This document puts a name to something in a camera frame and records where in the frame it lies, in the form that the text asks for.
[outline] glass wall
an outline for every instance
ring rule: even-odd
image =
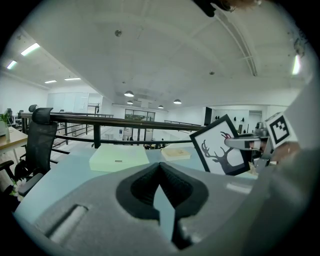
[[[155,112],[126,109],[124,114],[124,119],[154,122],[155,116],[156,116]],[[123,140],[151,141],[153,137],[153,132],[154,132],[153,129],[137,129],[137,128],[132,129],[132,128],[125,127]]]

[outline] table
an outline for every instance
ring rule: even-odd
[[[191,153],[191,158],[188,160],[177,160],[174,163],[205,172],[196,150],[193,147],[185,147],[184,149]],[[95,151],[96,149],[94,148],[78,149],[61,160],[30,190],[16,209],[14,213],[15,217],[23,218],[29,223],[34,224],[36,219],[47,208],[81,184],[92,178],[108,175],[109,172],[92,171],[90,169],[89,159]],[[150,163],[165,162],[160,149],[146,150],[146,155]],[[240,176],[251,179],[257,178],[249,173],[242,173]],[[161,187],[155,193],[154,207],[160,212],[160,227],[168,239],[171,239],[175,210]]]
[[[0,154],[13,150],[16,163],[19,163],[15,149],[27,144],[28,135],[13,127],[9,127],[9,132],[10,140],[7,141],[6,136],[0,137]]]

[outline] light green paper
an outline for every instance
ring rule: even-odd
[[[90,158],[89,164],[92,171],[113,173],[149,164],[149,159],[143,146],[102,144]]]

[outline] wooden desk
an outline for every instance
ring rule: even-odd
[[[10,140],[7,141],[5,135],[0,137],[0,154],[13,150],[16,163],[19,163],[15,149],[27,144],[28,135],[13,127],[9,127],[9,132]]]

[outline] sign with deer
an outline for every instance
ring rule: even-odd
[[[207,172],[235,176],[249,171],[249,162],[239,149],[225,145],[225,140],[238,137],[228,115],[190,135]]]

